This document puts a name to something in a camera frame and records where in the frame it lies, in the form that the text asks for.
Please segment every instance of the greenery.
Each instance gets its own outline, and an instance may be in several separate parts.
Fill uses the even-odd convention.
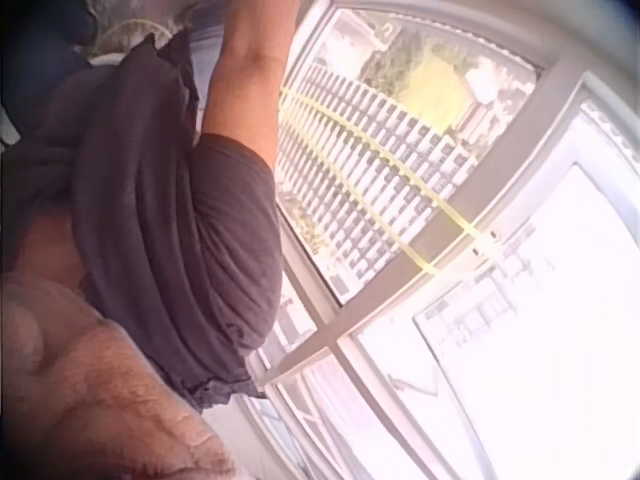
[[[325,237],[318,231],[318,226],[311,218],[311,215],[309,215],[293,192],[281,190],[278,200],[293,221],[298,235],[303,239],[311,254],[317,255],[327,242]]]

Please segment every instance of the white wall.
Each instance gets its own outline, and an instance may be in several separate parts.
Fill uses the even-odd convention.
[[[232,400],[229,405],[214,407],[204,412],[204,419],[220,435],[236,457],[254,477],[260,480],[295,480],[285,463],[262,432],[254,426],[253,419]]]

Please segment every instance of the building window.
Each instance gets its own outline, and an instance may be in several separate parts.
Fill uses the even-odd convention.
[[[420,186],[448,199],[536,79],[533,66],[444,25],[336,14],[283,92],[277,183],[285,217],[341,302],[433,217]],[[369,241],[341,243],[354,235]]]

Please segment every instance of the skin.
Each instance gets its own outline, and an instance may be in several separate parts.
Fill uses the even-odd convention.
[[[80,297],[7,276],[2,307],[3,436],[34,477],[236,478],[206,422]]]
[[[203,133],[272,169],[278,97],[298,0],[236,0]],[[3,442],[35,478],[231,479],[221,440],[169,390],[120,327],[76,296],[83,268],[68,209],[27,229],[3,278]]]

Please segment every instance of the glass pane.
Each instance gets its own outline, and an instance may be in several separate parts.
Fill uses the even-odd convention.
[[[284,381],[282,393],[345,478],[424,479],[333,357]]]
[[[640,178],[621,152],[580,114],[552,156],[598,186],[572,167],[499,265],[415,317],[500,478],[637,467]]]
[[[289,460],[298,467],[303,478],[308,480],[326,480],[318,467],[304,453],[302,447],[287,428],[275,407],[269,400],[251,399],[251,402],[262,416],[262,420],[273,438],[286,452]]]
[[[276,324],[260,350],[267,368],[280,363],[284,356],[316,331],[316,326],[286,275],[282,276],[280,309]]]
[[[340,10],[283,91],[278,201],[340,301],[469,177],[536,83],[446,25]]]
[[[482,480],[447,382],[416,325],[406,320],[375,322],[358,340],[455,472]]]

